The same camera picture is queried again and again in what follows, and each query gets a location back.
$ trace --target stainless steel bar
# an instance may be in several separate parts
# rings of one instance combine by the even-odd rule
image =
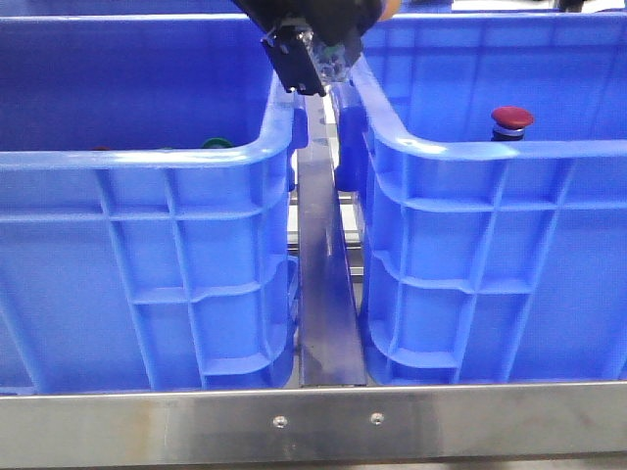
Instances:
[[[586,455],[576,458],[517,459],[461,459],[455,461],[388,462],[388,463],[290,463],[278,465],[195,465],[193,470],[625,470],[627,454]],[[135,470],[148,470],[135,467]]]
[[[347,206],[353,203],[353,193],[338,191],[337,197],[340,201],[340,206]],[[290,205],[292,206],[298,205],[298,193],[293,193],[290,196]]]
[[[301,385],[365,385],[362,343],[322,102],[298,152]]]
[[[0,399],[0,467],[627,450],[627,383]]]

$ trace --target metal shelf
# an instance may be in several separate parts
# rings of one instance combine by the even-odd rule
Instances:
[[[362,349],[330,146],[320,102],[308,105],[312,144],[299,155],[304,388],[0,398],[0,468],[460,458],[489,458],[493,469],[627,467],[627,457],[611,456],[627,451],[625,382],[359,386]],[[572,454],[595,458],[501,462]]]

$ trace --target green object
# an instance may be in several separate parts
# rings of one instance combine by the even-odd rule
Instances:
[[[230,141],[221,137],[212,137],[205,141],[201,149],[230,149],[232,147],[233,144]]]

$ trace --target blue plastic bin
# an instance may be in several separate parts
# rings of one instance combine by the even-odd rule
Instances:
[[[286,160],[307,130],[259,31],[0,30],[0,393],[282,386]],[[235,147],[199,150],[208,137]]]
[[[241,13],[231,0],[2,0],[0,17]]]
[[[399,13],[450,13],[453,0],[403,0]]]
[[[627,16],[397,18],[365,56],[334,97],[372,377],[625,378]]]

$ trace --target red button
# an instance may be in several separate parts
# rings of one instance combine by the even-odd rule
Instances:
[[[523,129],[533,124],[533,115],[517,106],[501,106],[492,111],[492,119],[505,129]]]

